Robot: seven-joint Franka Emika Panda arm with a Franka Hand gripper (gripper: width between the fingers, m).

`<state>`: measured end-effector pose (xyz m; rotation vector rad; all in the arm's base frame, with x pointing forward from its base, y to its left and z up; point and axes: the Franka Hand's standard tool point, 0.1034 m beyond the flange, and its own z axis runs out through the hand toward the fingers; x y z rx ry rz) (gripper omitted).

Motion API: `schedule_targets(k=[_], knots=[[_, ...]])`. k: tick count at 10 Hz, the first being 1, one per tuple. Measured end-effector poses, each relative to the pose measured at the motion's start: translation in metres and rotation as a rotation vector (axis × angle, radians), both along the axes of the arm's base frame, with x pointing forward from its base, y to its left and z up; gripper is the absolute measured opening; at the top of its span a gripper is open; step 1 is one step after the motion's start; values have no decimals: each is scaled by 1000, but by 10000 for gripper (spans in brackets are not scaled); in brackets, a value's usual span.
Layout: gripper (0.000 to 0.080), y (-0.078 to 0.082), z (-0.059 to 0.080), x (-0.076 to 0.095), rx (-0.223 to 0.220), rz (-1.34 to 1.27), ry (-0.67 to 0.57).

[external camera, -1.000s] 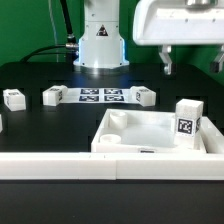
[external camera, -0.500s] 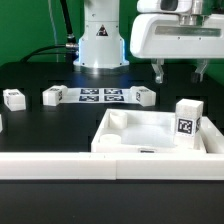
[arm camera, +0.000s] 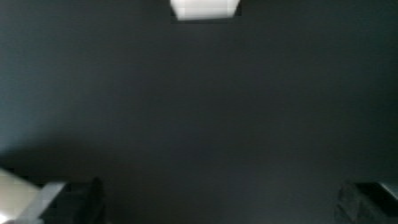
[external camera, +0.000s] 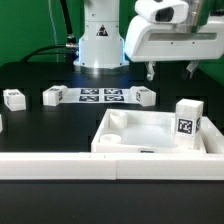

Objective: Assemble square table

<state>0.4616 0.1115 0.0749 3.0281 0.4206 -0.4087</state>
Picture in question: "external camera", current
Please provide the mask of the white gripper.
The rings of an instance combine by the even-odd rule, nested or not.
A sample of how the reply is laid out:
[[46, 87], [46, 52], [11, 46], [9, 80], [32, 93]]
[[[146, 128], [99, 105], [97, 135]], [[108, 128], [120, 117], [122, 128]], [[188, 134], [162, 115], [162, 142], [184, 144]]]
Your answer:
[[224, 15], [209, 15], [200, 26], [197, 17], [203, 0], [137, 0], [135, 16], [126, 35], [125, 53], [146, 64], [147, 79], [155, 75], [156, 61], [194, 60], [186, 68], [191, 79], [198, 60], [224, 54]]

